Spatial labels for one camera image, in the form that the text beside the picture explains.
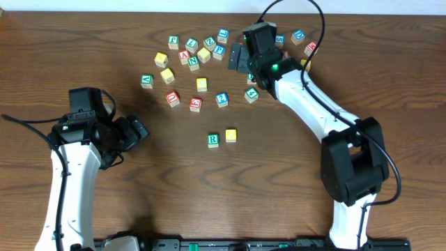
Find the green R letter block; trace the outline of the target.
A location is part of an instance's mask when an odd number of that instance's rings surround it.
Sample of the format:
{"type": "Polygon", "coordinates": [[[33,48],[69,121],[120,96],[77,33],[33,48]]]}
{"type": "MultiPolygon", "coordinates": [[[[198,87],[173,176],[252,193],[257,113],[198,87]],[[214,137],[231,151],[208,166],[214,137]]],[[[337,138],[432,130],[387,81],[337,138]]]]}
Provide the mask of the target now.
{"type": "Polygon", "coordinates": [[[217,148],[220,140],[218,134],[209,134],[207,136],[208,148],[217,148]]]}

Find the green T letter block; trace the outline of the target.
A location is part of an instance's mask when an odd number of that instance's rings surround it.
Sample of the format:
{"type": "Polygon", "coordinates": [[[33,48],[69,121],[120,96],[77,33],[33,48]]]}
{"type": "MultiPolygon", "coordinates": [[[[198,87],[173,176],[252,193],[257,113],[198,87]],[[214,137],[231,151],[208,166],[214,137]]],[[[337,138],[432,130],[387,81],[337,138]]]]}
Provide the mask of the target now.
{"type": "Polygon", "coordinates": [[[247,74],[247,84],[248,85],[255,85],[256,84],[254,76],[251,73],[247,74]]]}

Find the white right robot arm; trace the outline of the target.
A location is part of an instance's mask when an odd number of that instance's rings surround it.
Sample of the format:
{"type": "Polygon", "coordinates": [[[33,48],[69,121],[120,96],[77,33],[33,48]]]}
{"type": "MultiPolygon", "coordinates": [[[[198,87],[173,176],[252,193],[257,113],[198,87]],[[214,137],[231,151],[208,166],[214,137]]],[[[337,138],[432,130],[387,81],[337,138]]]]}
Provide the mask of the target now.
{"type": "Polygon", "coordinates": [[[321,143],[321,180],[334,200],[329,239],[337,248],[367,243],[369,207],[389,176],[383,134],[376,119],[361,120],[322,92],[305,69],[275,45],[277,27],[260,22],[244,29],[242,52],[232,52],[260,89],[292,109],[321,143]]]}

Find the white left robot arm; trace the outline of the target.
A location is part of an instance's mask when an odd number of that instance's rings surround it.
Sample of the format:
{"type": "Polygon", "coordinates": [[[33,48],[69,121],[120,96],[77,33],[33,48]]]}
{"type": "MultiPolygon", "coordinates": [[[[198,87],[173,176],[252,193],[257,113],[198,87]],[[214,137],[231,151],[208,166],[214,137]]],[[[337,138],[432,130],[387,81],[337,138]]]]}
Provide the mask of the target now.
{"type": "Polygon", "coordinates": [[[36,250],[94,250],[93,198],[98,171],[123,162],[123,153],[149,135],[135,115],[112,120],[94,111],[67,114],[49,135],[52,186],[36,250]]]}

